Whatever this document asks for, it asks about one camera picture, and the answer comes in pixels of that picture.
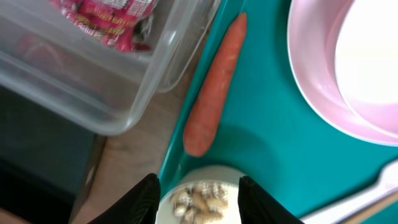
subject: carrot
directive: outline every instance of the carrot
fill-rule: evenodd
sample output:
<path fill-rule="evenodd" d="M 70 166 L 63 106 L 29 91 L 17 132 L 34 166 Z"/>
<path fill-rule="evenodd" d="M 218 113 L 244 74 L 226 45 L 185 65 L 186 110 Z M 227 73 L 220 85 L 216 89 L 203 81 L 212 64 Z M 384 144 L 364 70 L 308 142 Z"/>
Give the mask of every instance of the carrot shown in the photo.
<path fill-rule="evenodd" d="M 193 104 L 183 134 L 185 151 L 191 156 L 203 156 L 214 141 L 246 36 L 246 23 L 246 13 L 242 13 L 229 26 Z"/>

